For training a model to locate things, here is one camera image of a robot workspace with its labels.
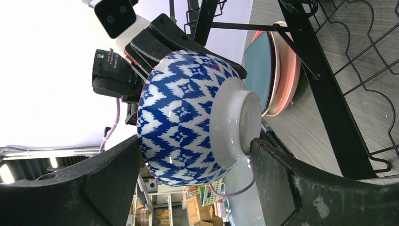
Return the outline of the red patterned bowl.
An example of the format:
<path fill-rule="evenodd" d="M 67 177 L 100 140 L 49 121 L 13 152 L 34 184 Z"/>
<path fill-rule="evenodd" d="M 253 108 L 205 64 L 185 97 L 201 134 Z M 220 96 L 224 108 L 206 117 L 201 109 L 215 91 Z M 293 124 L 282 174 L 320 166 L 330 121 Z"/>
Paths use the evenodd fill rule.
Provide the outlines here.
<path fill-rule="evenodd" d="M 224 60 L 174 51 L 151 71 L 137 112 L 149 172 L 168 186 L 210 184 L 249 155 L 260 136 L 261 104 Z"/>

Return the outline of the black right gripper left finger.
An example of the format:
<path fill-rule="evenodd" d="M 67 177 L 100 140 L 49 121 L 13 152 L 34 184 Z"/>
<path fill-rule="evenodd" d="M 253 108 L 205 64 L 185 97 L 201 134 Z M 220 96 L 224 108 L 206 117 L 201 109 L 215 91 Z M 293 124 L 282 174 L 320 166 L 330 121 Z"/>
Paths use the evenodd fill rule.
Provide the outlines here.
<path fill-rule="evenodd" d="M 141 154 L 137 136 L 36 180 L 0 186 L 3 226 L 124 226 Z"/>

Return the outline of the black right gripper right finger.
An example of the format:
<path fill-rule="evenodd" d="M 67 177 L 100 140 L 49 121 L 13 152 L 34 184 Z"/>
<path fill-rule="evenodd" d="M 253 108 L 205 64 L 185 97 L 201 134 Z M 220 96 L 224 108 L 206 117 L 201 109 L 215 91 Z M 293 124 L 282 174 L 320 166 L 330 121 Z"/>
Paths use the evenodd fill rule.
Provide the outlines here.
<path fill-rule="evenodd" d="M 251 142 L 256 187 L 268 226 L 396 226 L 399 186 L 343 178 Z"/>

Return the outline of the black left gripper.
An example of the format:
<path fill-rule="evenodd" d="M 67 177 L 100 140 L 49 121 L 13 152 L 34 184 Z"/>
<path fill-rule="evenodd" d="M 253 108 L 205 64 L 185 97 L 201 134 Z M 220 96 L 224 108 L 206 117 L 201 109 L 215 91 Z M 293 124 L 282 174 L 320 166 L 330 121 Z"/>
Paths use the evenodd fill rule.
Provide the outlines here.
<path fill-rule="evenodd" d="M 96 51 L 92 87 L 127 103 L 127 125 L 208 125 L 221 84 L 247 76 L 240 64 L 207 50 L 165 14 L 135 36 L 125 53 Z"/>

